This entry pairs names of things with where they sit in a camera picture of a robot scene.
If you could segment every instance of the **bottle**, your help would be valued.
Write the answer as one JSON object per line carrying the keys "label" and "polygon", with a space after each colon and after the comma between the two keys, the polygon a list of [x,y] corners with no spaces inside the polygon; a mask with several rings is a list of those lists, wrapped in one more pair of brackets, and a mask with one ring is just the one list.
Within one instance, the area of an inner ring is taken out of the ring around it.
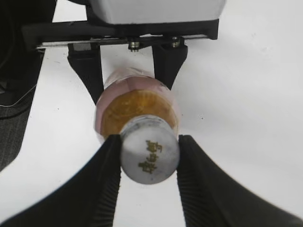
{"label": "bottle", "polygon": [[96,105],[100,140],[121,135],[121,166],[136,182],[167,179],[179,162],[179,114],[172,92],[147,72],[133,68],[117,69],[104,86]]}

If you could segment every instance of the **amber liquid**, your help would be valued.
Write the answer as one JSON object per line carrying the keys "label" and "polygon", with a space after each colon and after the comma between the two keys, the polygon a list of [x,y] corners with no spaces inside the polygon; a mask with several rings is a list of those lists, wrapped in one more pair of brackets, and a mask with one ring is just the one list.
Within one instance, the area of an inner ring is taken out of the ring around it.
{"label": "amber liquid", "polygon": [[178,131],[178,119],[171,103],[153,91],[133,90],[116,97],[105,109],[101,135],[106,139],[119,134],[129,120],[146,114],[162,118],[175,132]]}

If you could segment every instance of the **white bottle cap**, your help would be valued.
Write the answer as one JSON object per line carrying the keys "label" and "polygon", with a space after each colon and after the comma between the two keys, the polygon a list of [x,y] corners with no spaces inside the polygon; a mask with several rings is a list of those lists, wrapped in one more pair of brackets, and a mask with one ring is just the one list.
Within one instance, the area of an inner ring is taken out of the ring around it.
{"label": "white bottle cap", "polygon": [[177,169],[179,144],[171,127],[160,117],[142,115],[121,130],[121,166],[132,180],[160,183]]}

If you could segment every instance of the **bolt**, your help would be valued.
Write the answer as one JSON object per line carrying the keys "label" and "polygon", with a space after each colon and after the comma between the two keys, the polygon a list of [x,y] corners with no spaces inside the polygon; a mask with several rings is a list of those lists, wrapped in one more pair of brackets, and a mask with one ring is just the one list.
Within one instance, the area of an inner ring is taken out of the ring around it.
{"label": "bolt", "polygon": [[129,43],[129,49],[131,52],[138,52],[140,47],[140,42],[132,41]]}
{"label": "bolt", "polygon": [[173,37],[172,40],[174,41],[171,46],[173,48],[179,47],[180,46],[180,39],[178,39],[177,37]]}

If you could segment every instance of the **gray carpet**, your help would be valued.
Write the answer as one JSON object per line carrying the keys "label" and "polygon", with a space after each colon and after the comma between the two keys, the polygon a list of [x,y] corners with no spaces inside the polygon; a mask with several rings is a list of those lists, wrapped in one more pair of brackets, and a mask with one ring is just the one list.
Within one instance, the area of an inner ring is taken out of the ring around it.
{"label": "gray carpet", "polygon": [[0,107],[0,171],[18,155],[34,91],[29,93],[15,107]]}

